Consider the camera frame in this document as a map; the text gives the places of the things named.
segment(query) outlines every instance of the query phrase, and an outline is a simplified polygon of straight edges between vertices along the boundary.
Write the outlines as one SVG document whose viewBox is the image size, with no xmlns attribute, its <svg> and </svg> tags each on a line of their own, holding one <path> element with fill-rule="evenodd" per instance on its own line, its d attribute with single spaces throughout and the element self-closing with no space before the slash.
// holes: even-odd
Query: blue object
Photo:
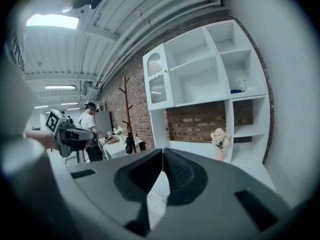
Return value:
<svg viewBox="0 0 320 240">
<path fill-rule="evenodd" d="M 231 90 L 231 94 L 237 94 L 237 93 L 242 93 L 242 92 L 244 92 L 244 91 L 242 91 L 242 90 L 237 90 L 237 89 Z"/>
</svg>

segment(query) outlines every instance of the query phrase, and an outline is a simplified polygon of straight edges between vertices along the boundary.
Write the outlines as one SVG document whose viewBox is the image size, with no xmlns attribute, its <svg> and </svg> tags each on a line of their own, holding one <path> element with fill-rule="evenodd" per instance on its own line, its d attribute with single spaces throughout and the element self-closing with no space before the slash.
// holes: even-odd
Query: ceiling pipe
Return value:
<svg viewBox="0 0 320 240">
<path fill-rule="evenodd" d="M 159 9 L 163 8 L 164 6 L 166 6 L 167 4 L 173 2 L 175 0 L 162 0 L 161 2 L 157 3 L 156 5 L 154 5 L 153 7 L 151 7 L 150 9 L 148 9 L 145 13 L 143 13 L 139 18 L 137 18 L 133 24 L 130 25 L 130 27 L 121 35 L 121 37 L 118 39 L 118 41 L 114 44 L 114 46 L 112 47 L 111 51 L 109 52 L 108 56 L 106 57 L 97 77 L 96 80 L 93 84 L 93 86 L 96 86 L 105 67 L 107 66 L 108 62 L 110 61 L 111 57 L 115 54 L 115 52 L 117 51 L 117 49 L 121 46 L 121 44 L 123 43 L 123 41 L 130 35 L 130 33 L 144 20 L 148 19 L 153 13 L 155 13 L 156 11 L 158 11 Z M 102 79 L 104 80 L 106 78 L 108 74 L 108 71 L 106 71 L 106 73 L 103 75 Z"/>
<path fill-rule="evenodd" d="M 207 3 L 207 4 L 203 4 L 203 5 L 200 5 L 198 7 L 195 7 L 195 8 L 192 8 L 190 10 L 186 10 L 172 18 L 170 18 L 169 20 L 165 21 L 164 23 L 160 24 L 159 26 L 157 26 L 156 28 L 154 28 L 152 31 L 150 31 L 148 34 L 146 34 L 142 39 L 139 40 L 139 42 L 137 42 L 129 51 L 127 51 L 125 53 L 125 55 L 122 56 L 121 59 L 119 59 L 118 63 L 113 67 L 113 69 L 111 70 L 111 72 L 108 74 L 107 78 L 105 79 L 105 81 L 102 83 L 104 84 L 106 82 L 106 80 L 110 77 L 110 75 L 113 73 L 113 71 L 119 66 L 119 64 L 124 61 L 128 56 L 129 54 L 132 53 L 132 51 L 137 48 L 144 40 L 146 40 L 147 38 L 149 38 L 154 32 L 158 31 L 159 29 L 161 29 L 162 27 L 164 27 L 165 25 L 175 21 L 176 19 L 180 18 L 180 17 L 183 17 L 187 14 L 190 14 L 190 13 L 193 13 L 195 11 L 199 11 L 199 10 L 202 10 L 202 9 L 205 9 L 205 8 L 208 8 L 208 7 L 212 7 L 212 6 L 218 6 L 218 5 L 221 5 L 219 2 L 211 2 L 211 3 Z"/>
<path fill-rule="evenodd" d="M 165 11 L 164 13 L 161 13 L 159 16 L 155 17 L 153 20 L 149 21 L 149 24 L 145 25 L 142 27 L 138 32 L 134 34 L 134 36 L 122 47 L 122 49 L 118 53 L 118 57 L 120 57 L 122 54 L 125 53 L 125 51 L 143 34 L 145 33 L 148 29 L 150 29 L 152 26 L 157 24 L 159 21 L 163 20 L 167 16 L 194 4 L 201 3 L 207 0 L 188 0 L 185 2 L 182 2 L 169 10 Z"/>
<path fill-rule="evenodd" d="M 207 1 L 207 0 L 188 0 L 188 1 L 185 1 L 185 2 L 182 2 L 176 6 L 174 6 L 173 8 L 167 10 L 166 12 L 160 14 L 159 16 L 157 16 L 155 19 L 151 20 L 149 23 L 150 24 L 147 24 L 145 25 L 143 28 L 141 28 L 126 44 L 125 46 L 121 49 L 121 51 L 118 53 L 117 55 L 117 58 L 119 58 L 128 48 L 130 45 L 132 45 L 134 43 L 134 41 L 136 41 L 143 33 L 145 33 L 149 28 L 151 28 L 151 26 L 153 26 L 154 24 L 158 23 L 159 21 L 165 19 L 167 16 L 185 8 L 185 7 L 188 7 L 190 5 L 193 5 L 193 4 L 197 4 L 197 3 L 200 3 L 200 2 L 204 2 L 204 1 Z M 112 67 L 114 66 L 115 62 L 111 63 L 110 66 L 107 68 L 105 74 L 103 75 L 102 79 L 101 79 L 101 82 L 99 83 L 98 87 L 101 87 L 106 79 L 107 79 L 107 76 L 109 76 L 112 71 L 118 66 L 120 62 L 117 63 L 117 65 L 112 69 Z"/>
</svg>

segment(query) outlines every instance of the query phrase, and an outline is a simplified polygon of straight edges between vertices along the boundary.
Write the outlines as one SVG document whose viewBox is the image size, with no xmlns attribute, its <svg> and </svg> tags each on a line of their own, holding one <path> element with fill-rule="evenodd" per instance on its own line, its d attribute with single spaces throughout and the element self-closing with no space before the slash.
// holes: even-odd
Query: ceiling light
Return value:
<svg viewBox="0 0 320 240">
<path fill-rule="evenodd" d="M 74 90 L 76 89 L 76 86 L 74 85 L 45 85 L 44 88 L 46 89 L 68 89 L 68 90 Z"/>
<path fill-rule="evenodd" d="M 42 108 L 47 108 L 48 106 L 47 105 L 45 105 L 45 106 L 35 106 L 34 108 L 35 109 L 42 109 Z"/>
<path fill-rule="evenodd" d="M 78 105 L 79 102 L 61 103 L 61 105 Z"/>
<path fill-rule="evenodd" d="M 27 20 L 26 26 L 51 26 L 51 27 L 61 27 L 75 30 L 78 25 L 78 18 L 58 15 L 58 14 L 48 14 L 40 15 L 35 14 L 30 19 Z"/>
</svg>

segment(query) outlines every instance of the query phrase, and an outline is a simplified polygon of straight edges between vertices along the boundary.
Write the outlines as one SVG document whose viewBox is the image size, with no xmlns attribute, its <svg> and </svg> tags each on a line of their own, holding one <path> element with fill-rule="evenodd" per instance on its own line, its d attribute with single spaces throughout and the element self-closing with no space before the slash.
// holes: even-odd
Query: table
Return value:
<svg viewBox="0 0 320 240">
<path fill-rule="evenodd" d="M 99 142 L 103 146 L 104 152 L 107 154 L 108 159 L 109 159 L 109 157 L 114 159 L 114 158 L 120 158 L 120 157 L 124 157 L 124 156 L 129 155 L 126 152 L 126 146 L 122 145 L 120 143 L 120 141 L 105 143 L 105 138 L 100 138 Z M 139 144 L 142 142 L 144 142 L 142 139 L 138 139 L 138 140 L 134 141 L 137 152 L 140 152 Z"/>
</svg>

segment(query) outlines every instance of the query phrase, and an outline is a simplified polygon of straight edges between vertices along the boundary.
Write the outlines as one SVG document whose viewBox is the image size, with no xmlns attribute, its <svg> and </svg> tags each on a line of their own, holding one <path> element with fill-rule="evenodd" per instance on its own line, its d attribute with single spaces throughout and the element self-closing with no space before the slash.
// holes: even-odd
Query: wooden coat rack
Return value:
<svg viewBox="0 0 320 240">
<path fill-rule="evenodd" d="M 119 90 L 124 93 L 124 98 L 125 98 L 125 111 L 126 111 L 126 121 L 121 120 L 121 122 L 126 123 L 127 125 L 127 130 L 128 130 L 128 138 L 135 143 L 134 139 L 134 134 L 132 132 L 132 127 L 131 127 L 131 120 L 130 120 L 130 113 L 129 110 L 133 107 L 133 105 L 129 106 L 128 105 L 128 94 L 127 94 L 127 82 L 129 81 L 129 78 L 126 79 L 125 77 L 123 78 L 123 84 L 124 84 L 124 90 L 119 87 Z M 136 150 L 136 145 L 133 145 L 133 152 L 137 153 Z"/>
</svg>

